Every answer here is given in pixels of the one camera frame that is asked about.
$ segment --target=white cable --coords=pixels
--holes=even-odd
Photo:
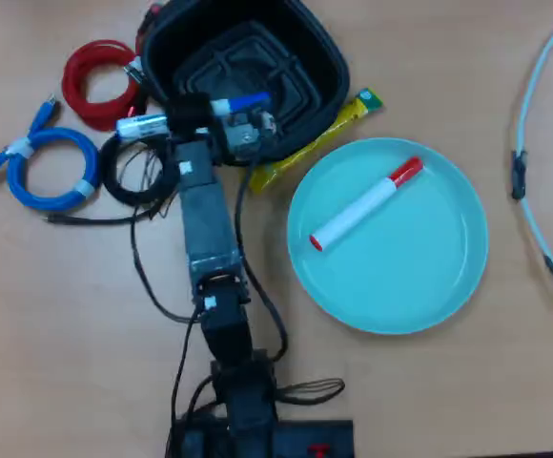
[[[526,89],[526,93],[524,94],[524,99],[522,101],[522,106],[521,106],[521,114],[518,119],[518,130],[516,135],[516,158],[520,158],[522,155],[522,151],[524,151],[524,134],[525,134],[526,117],[528,116],[528,111],[531,106],[531,99],[533,98],[533,94],[535,93],[535,90],[537,88],[537,84],[542,74],[543,67],[545,66],[545,62],[547,60],[548,55],[552,51],[552,48],[553,48],[553,34],[550,37],[550,39],[547,41],[545,46],[543,47],[542,53],[537,59],[537,63],[535,64],[535,68],[533,69],[533,73],[531,74],[531,78],[529,79],[529,82],[528,82],[528,88]],[[522,198],[520,201],[520,204],[524,212],[524,217],[526,218],[526,221],[528,222],[531,232],[533,233],[533,236],[535,237],[537,244],[542,250],[543,255],[546,258],[549,258],[551,262],[553,262],[552,251],[550,250],[550,247],[548,246],[547,241],[545,241],[545,237],[543,236],[543,233],[540,230],[540,227],[537,221],[535,220],[535,217],[533,216],[533,212],[531,211],[531,207],[528,204],[528,200],[526,198]]]

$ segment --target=wire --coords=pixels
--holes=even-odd
[[[141,185],[139,186],[139,189],[145,189],[146,184],[150,182],[151,177],[149,174],[149,167],[152,163],[152,157],[147,156],[145,161],[145,168],[143,172],[143,177],[141,178]],[[182,317],[180,315],[177,315],[170,310],[168,310],[156,297],[154,293],[154,289],[152,288],[152,285],[150,284],[150,281],[147,277],[147,274],[145,273],[145,268],[143,267],[143,262],[141,261],[141,256],[139,254],[138,246],[136,244],[136,222],[137,222],[137,212],[139,207],[135,207],[133,211],[133,216],[131,219],[131,249],[133,250],[133,263],[134,263],[134,270],[136,270],[137,275],[141,279],[141,282],[143,283],[143,287],[145,288],[145,291],[147,295],[150,297],[150,300],[154,304],[155,308],[158,309],[158,311],[164,315],[169,320],[175,322],[175,323],[182,323],[182,324],[191,324],[195,323],[197,321],[197,317]]]
[[[257,279],[256,274],[251,268],[251,265],[247,261],[247,255],[245,254],[245,247],[242,239],[242,230],[240,227],[241,226],[240,220],[242,217],[242,203],[245,198],[245,193],[249,188],[249,182],[251,181],[253,172],[260,161],[261,161],[261,155],[257,154],[252,160],[250,166],[247,168],[244,179],[242,180],[240,187],[238,188],[238,194],[236,196],[236,207],[235,207],[235,232],[236,232],[236,242],[238,244],[238,251],[240,252],[240,256],[242,258],[242,264],[245,269],[245,272],[247,272],[247,277],[249,277],[249,282],[257,291],[257,294],[261,298],[261,301],[264,304],[264,306],[268,309],[268,312],[270,313],[273,321],[275,322],[276,329],[278,330],[278,335],[280,337],[280,349],[278,350],[276,355],[272,358],[273,363],[276,363],[283,356],[285,356],[285,353],[287,353],[287,349],[289,347],[289,337],[287,335],[287,329],[285,328],[285,323],[280,317],[280,314],[278,313],[277,308],[275,307],[274,303],[271,301],[270,297],[268,296],[263,286]]]
[[[165,450],[165,458],[179,458],[181,456],[181,447],[183,446],[183,441],[185,439],[185,433],[188,429],[190,429],[190,426],[192,425],[192,419],[194,418],[194,415],[196,413],[196,404],[198,404],[198,399],[200,398],[200,395],[202,394],[202,391],[204,388],[207,387],[210,383],[213,382],[214,376],[210,375],[209,377],[205,378],[202,382],[198,384],[196,387],[194,394],[192,395],[192,398],[190,399],[190,404],[188,405],[188,410],[181,420],[183,425],[181,427],[177,427],[177,421],[173,422],[171,424],[171,430],[169,431],[169,438],[167,440],[166,444],[166,450]],[[216,401],[213,401],[212,403],[209,403],[207,406],[215,403],[217,406],[218,404]]]
[[[117,173],[117,162],[132,146],[143,145],[143,148],[135,152],[126,161],[122,172]],[[138,191],[131,191],[122,185],[124,173],[128,166],[141,154],[147,154],[144,169],[144,176],[148,174],[148,169],[154,169],[156,160],[162,164],[162,170],[158,176],[153,179],[153,171],[149,172],[149,177],[144,181],[143,186]],[[134,217],[116,218],[116,219],[88,219],[73,217],[69,215],[48,215],[47,222],[52,224],[72,225],[72,226],[115,226],[120,224],[130,224],[133,219],[140,221],[142,219],[153,219],[155,215],[160,214],[163,218],[164,213],[160,213],[163,207],[167,209],[173,202],[176,194],[176,188],[179,183],[179,168],[174,161],[174,155],[167,147],[165,136],[155,136],[123,143],[113,135],[109,138],[100,151],[100,169],[101,179],[107,191],[120,203],[131,207],[141,207],[149,205],[149,208]]]
[[[516,132],[516,151],[514,153],[515,159],[517,160],[525,160],[524,139],[525,139],[526,118],[528,116],[528,112],[531,106],[531,100],[537,89],[537,84],[539,83],[543,67],[545,66],[548,55],[550,54],[552,49],[553,49],[553,34],[542,49],[542,52],[537,60],[537,63],[535,64],[535,67],[529,79],[528,87],[526,89],[524,98],[522,100],[521,112],[518,119],[518,128]],[[539,245],[540,249],[542,250],[544,260],[548,268],[553,274],[553,253],[550,250],[550,247],[547,244],[545,237],[543,236],[543,233],[539,227],[539,224],[535,220],[535,217],[533,215],[533,212],[531,211],[531,207],[526,197],[521,198],[520,204],[522,206],[524,217],[528,222],[531,232],[535,240],[537,241],[537,244]]]
[[[83,134],[62,127],[46,128],[58,108],[52,96],[45,101],[35,115],[29,134],[19,138],[0,153],[0,167],[9,161],[8,185],[11,193],[30,208],[47,212],[66,212],[81,204],[92,195],[99,184],[98,152],[94,144]],[[25,188],[28,159],[39,148],[57,141],[74,143],[84,154],[86,170],[74,188],[55,198],[41,198]]]
[[[221,406],[223,403],[218,401],[217,399],[213,399],[211,402],[203,405],[203,406],[200,406],[198,408],[195,408],[194,410],[194,415],[198,414],[198,413],[205,413],[205,412],[210,412],[212,410],[214,410],[216,407],[218,406]]]
[[[179,384],[181,383],[181,376],[183,375],[183,366],[185,365],[185,360],[188,356],[188,345],[190,343],[190,335],[192,334],[192,326],[195,321],[200,316],[200,309],[197,308],[194,311],[190,321],[188,322],[188,327],[185,331],[185,338],[183,339],[183,350],[181,352],[181,361],[179,362],[179,369],[174,378],[173,394],[171,396],[171,421],[176,422],[176,405],[177,405],[177,393],[179,391]]]
[[[276,390],[275,400],[292,406],[318,406],[336,398],[346,384],[342,379],[323,379],[303,384],[289,385]],[[293,394],[325,393],[315,398],[296,397]]]
[[[126,91],[114,100],[91,103],[86,99],[86,81],[93,70],[110,64],[124,67],[133,59],[133,50],[115,40],[92,41],[69,58],[62,79],[63,95],[86,125],[97,131],[112,131],[118,119],[145,113],[147,96],[131,78]]]

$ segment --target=cable tie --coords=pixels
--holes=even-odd
[[[512,198],[521,200],[526,195],[526,150],[512,153]]]
[[[85,198],[89,198],[92,194],[94,194],[95,188],[89,181],[82,178],[77,181],[75,186],[73,186],[73,190],[77,191]]]
[[[31,140],[27,136],[15,139],[6,148],[6,156],[20,155],[25,159],[31,157],[34,152],[35,150],[31,146]]]

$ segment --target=black cable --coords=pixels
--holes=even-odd
[[[171,206],[173,206],[173,202],[174,202],[174,194],[171,196],[169,200],[167,200],[167,202],[162,206],[162,208],[158,212],[158,215],[160,215],[162,219],[165,219],[169,215],[169,212],[171,211]]]
[[[251,268],[251,265],[247,261],[247,256],[245,254],[245,247],[242,239],[242,231],[240,228],[240,220],[242,217],[242,203],[245,198],[245,193],[249,188],[249,182],[251,181],[251,176],[254,170],[256,169],[256,166],[259,164],[260,160],[261,160],[261,155],[256,155],[251,165],[247,168],[245,177],[242,180],[240,187],[238,188],[238,195],[236,196],[236,208],[235,208],[235,232],[236,232],[236,242],[238,243],[238,251],[240,252],[240,256],[242,258],[242,265],[245,268],[245,272],[247,272],[247,277],[249,277],[249,281],[251,282],[251,285],[254,287],[254,289],[257,291],[257,294],[261,298],[262,303],[270,312],[270,315],[273,321],[275,322],[276,329],[278,330],[278,334],[280,337],[280,349],[278,350],[276,355],[272,358],[273,363],[276,363],[285,355],[285,353],[287,353],[287,349],[289,347],[289,337],[287,335],[287,329],[285,327],[285,323],[280,317],[280,314],[278,313],[277,308],[268,297],[268,294],[262,287],[261,283],[256,277],[256,274]]]
[[[179,168],[174,160],[174,155],[168,148],[168,141],[165,136],[154,136],[131,143],[122,143],[117,135],[113,135],[105,142],[100,151],[101,181],[107,191],[113,198],[125,205],[131,207],[149,206],[147,210],[133,217],[116,219],[89,219],[51,214],[47,216],[46,221],[51,224],[71,226],[115,226],[129,224],[133,219],[135,221],[146,218],[152,219],[160,213],[165,202],[174,196],[179,182]],[[139,188],[139,191],[131,191],[122,185],[122,174],[118,176],[117,173],[117,161],[129,148],[136,144],[142,144],[144,148],[127,160],[122,174],[136,157],[148,152],[152,152],[148,154],[149,158],[157,158],[160,161],[162,170],[155,180],[148,181],[147,187]],[[147,172],[148,165],[146,162],[144,174]]]
[[[192,326],[194,322],[200,316],[200,309],[196,309],[192,315],[190,321],[188,322],[188,327],[185,330],[185,338],[183,339],[183,350],[181,352],[181,361],[179,362],[179,369],[177,370],[177,375],[174,378],[173,394],[171,396],[171,422],[176,422],[176,404],[177,404],[177,392],[179,391],[179,384],[181,383],[181,376],[183,375],[183,366],[185,364],[185,359],[188,356],[188,346],[190,343],[190,335],[192,334]]]
[[[194,323],[195,320],[192,320],[191,318],[187,318],[187,317],[182,317],[168,310],[166,307],[164,307],[164,305],[160,303],[158,298],[155,296],[154,289],[152,288],[152,285],[150,284],[150,281],[147,278],[147,274],[145,273],[145,269],[143,267],[143,262],[141,261],[139,250],[136,245],[135,226],[136,226],[137,211],[138,211],[138,208],[135,208],[133,211],[133,219],[131,220],[131,248],[133,249],[134,270],[136,270],[136,273],[141,279],[141,282],[143,283],[143,287],[145,288],[147,295],[150,297],[150,300],[154,304],[155,308],[157,308],[162,315],[164,315],[169,320],[174,321],[175,323],[182,323],[182,324]]]
[[[278,388],[275,393],[275,401],[292,406],[318,406],[319,404],[327,403],[337,397],[346,384],[342,379],[323,379],[313,382],[305,382],[302,384],[284,386]],[[325,393],[315,398],[297,397],[292,393],[299,394],[317,394]]]
[[[216,407],[221,406],[222,404],[223,403],[218,401],[217,399],[213,399],[211,402],[196,408],[194,410],[194,415],[197,415],[199,413],[210,412],[210,411],[214,410]]]
[[[198,384],[196,390],[194,391],[194,394],[192,395],[192,399],[190,400],[190,404],[188,405],[188,410],[183,419],[171,423],[171,430],[169,432],[169,439],[167,441],[166,451],[164,455],[165,458],[179,458],[181,456],[181,448],[185,439],[185,433],[192,425],[192,419],[194,418],[195,407],[198,403],[198,398],[200,398],[200,395],[202,394],[204,388],[207,387],[208,384],[213,382],[213,378],[214,376],[210,375]]]

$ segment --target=white cable clip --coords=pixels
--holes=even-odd
[[[6,148],[6,156],[20,155],[28,159],[35,152],[31,146],[31,141],[28,137],[18,138],[14,140],[10,146]]]
[[[77,191],[85,198],[89,198],[92,194],[94,194],[95,188],[85,179],[80,179],[73,187],[73,190]]]

